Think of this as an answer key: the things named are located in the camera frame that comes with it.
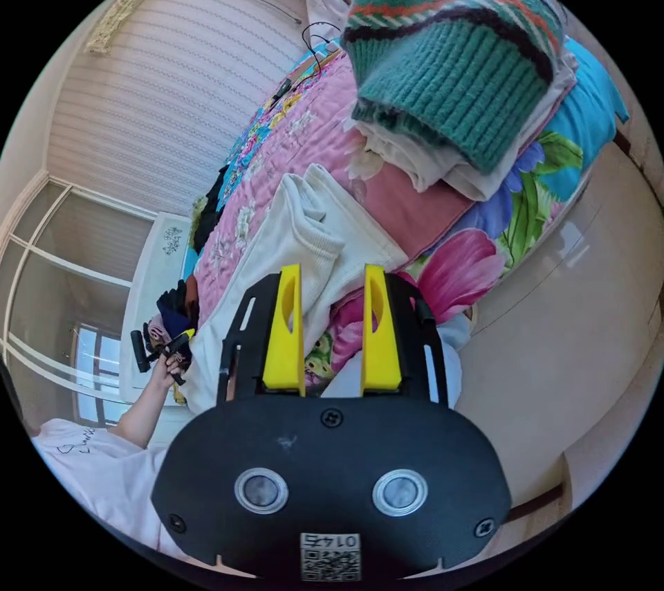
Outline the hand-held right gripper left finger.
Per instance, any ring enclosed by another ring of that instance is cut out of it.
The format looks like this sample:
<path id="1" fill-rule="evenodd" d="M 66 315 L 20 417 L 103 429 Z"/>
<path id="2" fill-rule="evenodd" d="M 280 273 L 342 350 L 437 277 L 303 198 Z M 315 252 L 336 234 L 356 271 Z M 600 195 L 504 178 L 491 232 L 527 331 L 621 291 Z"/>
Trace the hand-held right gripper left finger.
<path id="1" fill-rule="evenodd" d="M 301 266 L 279 274 L 262 383 L 268 391 L 304 396 L 304 343 Z"/>

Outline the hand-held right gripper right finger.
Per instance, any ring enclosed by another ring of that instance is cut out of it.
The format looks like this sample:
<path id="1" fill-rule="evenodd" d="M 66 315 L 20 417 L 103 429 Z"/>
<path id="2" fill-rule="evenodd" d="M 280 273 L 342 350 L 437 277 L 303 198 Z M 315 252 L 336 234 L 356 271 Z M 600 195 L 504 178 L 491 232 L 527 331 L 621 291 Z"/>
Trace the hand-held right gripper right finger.
<path id="1" fill-rule="evenodd" d="M 361 394 L 397 392 L 401 384 L 396 334 L 386 277 L 383 267 L 366 265 Z"/>

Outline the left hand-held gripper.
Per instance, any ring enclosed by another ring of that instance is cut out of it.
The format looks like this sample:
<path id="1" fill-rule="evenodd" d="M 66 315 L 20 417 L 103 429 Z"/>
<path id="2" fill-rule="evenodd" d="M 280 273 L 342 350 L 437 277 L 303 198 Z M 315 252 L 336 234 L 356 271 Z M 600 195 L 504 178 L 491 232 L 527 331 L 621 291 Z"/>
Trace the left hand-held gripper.
<path id="1" fill-rule="evenodd" d="M 195 328 L 186 329 L 181 334 L 179 334 L 177 337 L 175 337 L 174 343 L 189 343 L 193 339 L 195 334 L 196 334 L 196 329 Z M 184 385 L 185 384 L 185 379 L 183 378 L 183 374 L 186 371 L 185 358 L 182 356 L 182 354 L 178 350 L 172 350 L 170 345 L 166 345 L 160 350 L 158 358 L 161 354 L 165 354 L 167 356 L 171 356 L 173 354 L 178 354 L 182 358 L 181 367 L 182 367 L 183 371 L 182 371 L 181 376 L 179 377 L 178 383 L 175 383 L 175 385 Z"/>

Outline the person's left hand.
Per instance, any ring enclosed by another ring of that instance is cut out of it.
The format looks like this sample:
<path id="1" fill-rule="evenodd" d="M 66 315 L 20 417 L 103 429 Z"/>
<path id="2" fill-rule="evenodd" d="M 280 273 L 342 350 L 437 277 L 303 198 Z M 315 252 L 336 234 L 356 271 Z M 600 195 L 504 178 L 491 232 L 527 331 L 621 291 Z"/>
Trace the person's left hand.
<path id="1" fill-rule="evenodd" d="M 183 371 L 181 360 L 182 358 L 178 354 L 171 356 L 161 354 L 154 364 L 151 377 L 148 380 L 150 390 L 166 395 L 167 391 L 179 381 L 179 377 Z"/>

